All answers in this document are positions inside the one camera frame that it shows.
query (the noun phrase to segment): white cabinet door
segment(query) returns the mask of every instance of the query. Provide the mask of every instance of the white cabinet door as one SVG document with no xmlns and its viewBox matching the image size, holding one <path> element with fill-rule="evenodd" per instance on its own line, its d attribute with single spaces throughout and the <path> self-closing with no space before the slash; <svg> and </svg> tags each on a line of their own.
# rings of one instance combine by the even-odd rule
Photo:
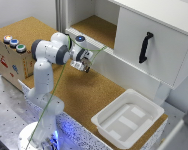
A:
<svg viewBox="0 0 188 150">
<path fill-rule="evenodd" d="M 154 37 L 148 40 L 147 60 L 140 64 L 139 56 L 147 32 Z M 172 86 L 187 51 L 187 35 L 120 8 L 115 55 Z"/>
</svg>

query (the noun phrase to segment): cabinet handle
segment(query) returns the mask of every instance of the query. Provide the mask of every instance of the cabinet handle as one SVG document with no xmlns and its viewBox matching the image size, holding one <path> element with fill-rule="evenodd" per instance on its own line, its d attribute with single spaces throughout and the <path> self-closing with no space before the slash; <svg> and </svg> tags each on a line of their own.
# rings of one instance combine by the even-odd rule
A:
<svg viewBox="0 0 188 150">
<path fill-rule="evenodd" d="M 140 57 L 139 57 L 139 63 L 140 64 L 147 60 L 147 57 L 145 57 L 145 53 L 146 53 L 146 50 L 147 50 L 148 40 L 150 38 L 152 38 L 153 36 L 154 35 L 152 33 L 147 32 L 147 36 L 145 37 L 145 39 L 143 41 L 143 45 L 142 45 L 141 53 L 140 53 Z"/>
</svg>

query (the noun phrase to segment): brown box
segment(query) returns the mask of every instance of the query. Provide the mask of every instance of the brown box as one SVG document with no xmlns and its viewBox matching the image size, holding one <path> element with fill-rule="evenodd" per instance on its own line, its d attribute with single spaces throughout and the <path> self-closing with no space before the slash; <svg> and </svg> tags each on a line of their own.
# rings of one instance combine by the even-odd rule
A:
<svg viewBox="0 0 188 150">
<path fill-rule="evenodd" d="M 21 89 L 21 81 L 33 74 L 35 61 L 31 54 L 31 45 L 37 39 L 50 40 L 52 34 L 57 32 L 41 21 L 30 17 L 0 29 L 0 74 L 9 82 Z M 8 44 L 3 43 L 3 38 L 11 35 L 27 48 L 25 53 L 17 53 Z"/>
</svg>

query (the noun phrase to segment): white plastic bin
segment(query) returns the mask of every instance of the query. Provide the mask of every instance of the white plastic bin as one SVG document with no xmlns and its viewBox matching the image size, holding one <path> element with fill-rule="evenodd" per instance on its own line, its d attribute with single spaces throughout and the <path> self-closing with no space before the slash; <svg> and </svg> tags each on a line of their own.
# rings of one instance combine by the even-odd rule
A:
<svg viewBox="0 0 188 150">
<path fill-rule="evenodd" d="M 112 144 L 129 149 L 163 113 L 163 108 L 129 89 L 91 120 Z"/>
</svg>

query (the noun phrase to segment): brown work surface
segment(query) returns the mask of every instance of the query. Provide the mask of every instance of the brown work surface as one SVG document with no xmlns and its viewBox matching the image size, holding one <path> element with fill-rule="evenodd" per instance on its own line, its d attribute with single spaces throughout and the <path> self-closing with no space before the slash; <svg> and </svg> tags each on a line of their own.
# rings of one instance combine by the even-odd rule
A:
<svg viewBox="0 0 188 150">
<path fill-rule="evenodd" d="M 57 82 L 62 68 L 63 66 L 53 65 L 54 83 Z M 30 88 L 34 87 L 33 76 L 23 82 Z M 117 150 L 115 146 L 98 133 L 96 126 L 91 122 L 91 118 L 124 91 L 125 89 L 94 70 L 91 69 L 89 73 L 81 72 L 72 68 L 70 62 L 68 62 L 55 95 L 64 101 L 64 111 L 66 113 L 114 150 Z M 131 150 L 140 149 L 166 119 L 167 115 L 161 116 Z"/>
<path fill-rule="evenodd" d="M 34 17 L 15 22 L 6 27 L 0 28 L 0 41 L 6 35 L 11 35 L 13 39 L 18 39 L 20 44 L 24 44 L 28 51 L 35 40 L 50 40 L 52 34 L 57 31 Z"/>
<path fill-rule="evenodd" d="M 114 49 L 117 26 L 97 16 L 89 17 L 72 28 Z"/>
</svg>

